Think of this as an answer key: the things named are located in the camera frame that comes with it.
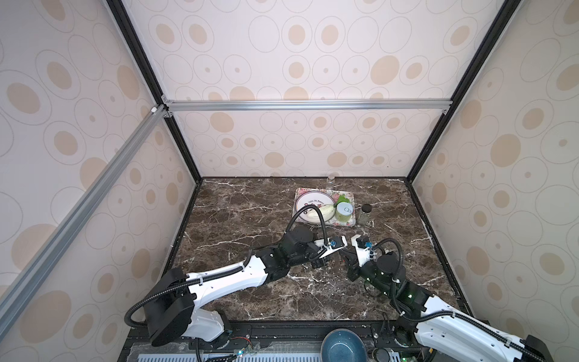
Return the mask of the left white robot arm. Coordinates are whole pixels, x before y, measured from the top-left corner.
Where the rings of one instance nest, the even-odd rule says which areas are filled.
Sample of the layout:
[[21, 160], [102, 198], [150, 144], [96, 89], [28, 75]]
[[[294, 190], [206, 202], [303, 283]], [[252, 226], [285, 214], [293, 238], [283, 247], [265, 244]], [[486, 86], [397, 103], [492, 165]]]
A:
[[227, 318], [204, 309], [209, 303], [247, 288], [260, 287], [288, 275], [292, 267], [325, 266], [326, 258], [347, 246], [344, 236], [316, 239], [308, 228], [297, 226], [275, 244], [251, 250], [246, 259], [206, 272], [168, 271], [145, 298], [131, 306], [126, 325], [144, 328], [155, 347], [180, 337], [215, 342], [231, 332]]

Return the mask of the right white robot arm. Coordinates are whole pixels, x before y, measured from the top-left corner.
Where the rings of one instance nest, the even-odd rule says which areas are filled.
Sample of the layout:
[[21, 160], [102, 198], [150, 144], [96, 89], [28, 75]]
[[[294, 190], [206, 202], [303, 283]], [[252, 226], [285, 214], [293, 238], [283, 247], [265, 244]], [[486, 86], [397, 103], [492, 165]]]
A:
[[408, 280], [396, 253], [375, 257], [375, 247], [339, 253], [351, 281], [361, 279], [384, 295], [398, 314], [389, 335], [401, 347], [421, 345], [458, 361], [552, 361], [546, 344], [520, 338], [478, 321]]

